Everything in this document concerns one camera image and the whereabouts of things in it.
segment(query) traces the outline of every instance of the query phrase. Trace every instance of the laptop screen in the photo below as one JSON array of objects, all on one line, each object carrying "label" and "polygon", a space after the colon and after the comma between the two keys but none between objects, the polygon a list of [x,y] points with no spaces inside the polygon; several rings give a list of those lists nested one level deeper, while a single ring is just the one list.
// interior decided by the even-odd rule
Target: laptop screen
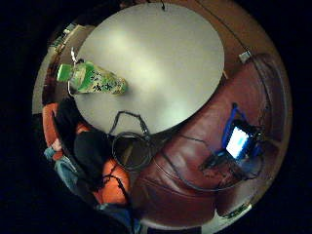
[{"label": "laptop screen", "polygon": [[249,135],[246,132],[235,127],[226,146],[227,152],[229,152],[235,159],[238,158],[246,146],[248,138]]}]

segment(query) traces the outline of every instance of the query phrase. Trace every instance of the table top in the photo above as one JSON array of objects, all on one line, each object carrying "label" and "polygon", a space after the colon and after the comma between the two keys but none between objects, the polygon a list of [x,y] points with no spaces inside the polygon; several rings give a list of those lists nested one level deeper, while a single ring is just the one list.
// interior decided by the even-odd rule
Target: table top
[{"label": "table top", "polygon": [[[151,134],[184,121],[214,93],[224,66],[222,43],[211,24],[174,4],[139,4],[104,20],[86,39],[78,59],[124,77],[121,96],[75,95],[94,127],[108,132],[118,111],[140,114]],[[114,132],[140,133],[136,118],[122,116]]]}]

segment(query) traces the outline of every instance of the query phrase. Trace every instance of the leather sofa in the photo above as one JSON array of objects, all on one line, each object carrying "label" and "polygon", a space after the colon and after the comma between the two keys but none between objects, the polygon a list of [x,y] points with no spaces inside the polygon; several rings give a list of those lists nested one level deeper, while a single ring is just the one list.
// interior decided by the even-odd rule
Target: leather sofa
[{"label": "leather sofa", "polygon": [[[226,122],[236,102],[252,125],[263,121],[264,133],[282,140],[289,110],[283,79],[275,61],[268,55],[251,57],[240,70],[218,87],[211,99],[196,112],[163,147],[179,173],[193,184],[213,189],[237,182],[225,165],[217,170],[199,170],[212,152],[221,147]],[[204,140],[202,142],[187,137]],[[229,215],[248,204],[257,191],[274,176],[279,148],[264,144],[264,167],[260,175],[222,191],[198,191],[185,184],[158,152],[139,174],[131,198],[136,216],[149,227],[186,229],[209,222],[215,216]]]}]

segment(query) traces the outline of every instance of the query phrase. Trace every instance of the cable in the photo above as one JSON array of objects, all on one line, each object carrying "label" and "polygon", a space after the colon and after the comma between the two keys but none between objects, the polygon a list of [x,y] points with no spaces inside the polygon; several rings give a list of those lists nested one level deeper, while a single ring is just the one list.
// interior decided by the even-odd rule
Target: cable
[{"label": "cable", "polygon": [[[129,111],[126,111],[126,110],[123,110],[123,111],[119,111],[115,117],[115,120],[114,120],[114,123],[113,123],[113,126],[111,128],[111,130],[109,131],[108,136],[110,136],[112,134],[112,132],[115,130],[117,124],[118,124],[118,121],[119,121],[119,117],[121,114],[128,114],[130,116],[133,116],[135,118],[137,118],[139,120],[139,124],[141,126],[141,129],[142,129],[142,132],[143,132],[143,136],[142,135],[139,135],[139,134],[136,134],[136,133],[132,133],[132,132],[122,132],[120,133],[119,135],[117,135],[113,140],[112,140],[112,155],[114,157],[114,159],[116,160],[116,162],[123,168],[125,169],[126,171],[128,172],[137,172],[141,169],[143,169],[144,167],[146,167],[150,161],[151,161],[151,158],[152,158],[152,149],[153,148],[156,148],[156,145],[151,141],[151,137],[150,137],[150,132],[148,131],[148,128],[145,124],[145,122],[143,121],[143,119],[140,117],[140,115],[137,115],[137,114],[134,114],[132,112],[129,112]],[[116,144],[116,141],[123,137],[123,136],[131,136],[131,137],[135,137],[139,140],[141,140],[144,144],[146,144],[146,148],[148,149],[148,154],[147,156],[143,159],[143,161],[134,166],[134,167],[127,167],[125,166],[122,162],[120,162],[119,158],[117,157],[116,155],[116,150],[115,150],[115,144]],[[207,147],[207,149],[209,149],[211,151],[211,153],[215,156],[215,153],[213,150],[210,149],[209,145],[202,139],[198,139],[198,138],[194,138],[194,137],[190,137],[190,136],[184,136],[184,135],[179,135],[179,137],[184,137],[184,138],[187,138],[187,139],[190,139],[190,140],[196,140],[196,141],[199,141],[199,142],[202,142],[205,144],[205,146]],[[229,189],[229,188],[232,188],[232,187],[235,187],[237,185],[239,185],[241,182],[243,182],[244,180],[246,179],[252,179],[251,177],[247,177],[246,175],[245,176],[240,176],[239,178],[244,178],[244,179],[241,179],[239,182],[236,182],[234,184],[231,184],[231,185],[228,185],[226,187],[223,187],[223,188],[203,188],[203,187],[199,187],[197,185],[195,185],[194,183],[188,181],[186,178],[184,178],[181,173],[178,171],[178,169],[176,168],[176,166],[173,164],[173,162],[169,159],[168,155],[163,151],[163,149],[160,149],[159,151],[161,153],[161,155],[167,160],[167,162],[169,163],[169,165],[172,167],[172,169],[175,171],[176,175],[179,177],[179,179],[181,179],[186,185],[188,185],[189,187],[195,189],[195,190],[199,190],[199,191],[203,191],[203,192],[217,192],[217,191],[222,191],[222,190],[226,190],[226,189]]]},{"label": "cable", "polygon": [[[202,8],[204,8],[207,12],[209,12],[214,18],[216,18],[223,26],[226,27],[227,30],[229,30],[229,32],[235,37],[235,39],[239,42],[239,44],[243,47],[243,49],[247,52],[249,52],[249,48],[242,42],[242,40],[236,35],[236,33],[220,18],[218,17],[215,13],[213,13],[210,9],[208,9],[207,7],[205,7],[199,0],[195,0]],[[253,55],[251,55],[251,61],[257,71],[257,73],[259,74],[259,77],[260,77],[260,82],[262,84],[262,87],[264,89],[264,92],[265,92],[265,97],[266,97],[266,101],[267,101],[267,104],[268,104],[268,107],[265,107],[265,109],[268,109],[268,108],[271,108],[272,106],[272,103],[271,103],[271,100],[269,98],[269,94],[268,94],[268,91],[266,89],[266,86],[264,84],[264,79],[262,77],[262,74],[260,72],[260,69],[259,67],[257,66],[256,62],[254,61],[254,58],[253,58]]]}]

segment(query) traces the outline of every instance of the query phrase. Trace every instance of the plastic bottle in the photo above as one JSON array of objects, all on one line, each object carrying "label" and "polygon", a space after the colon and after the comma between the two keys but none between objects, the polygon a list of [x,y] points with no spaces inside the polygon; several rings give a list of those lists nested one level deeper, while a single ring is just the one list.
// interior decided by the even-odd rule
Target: plastic bottle
[{"label": "plastic bottle", "polygon": [[127,81],[90,61],[75,65],[61,64],[58,69],[58,81],[68,82],[75,94],[109,93],[121,95],[127,90]]}]

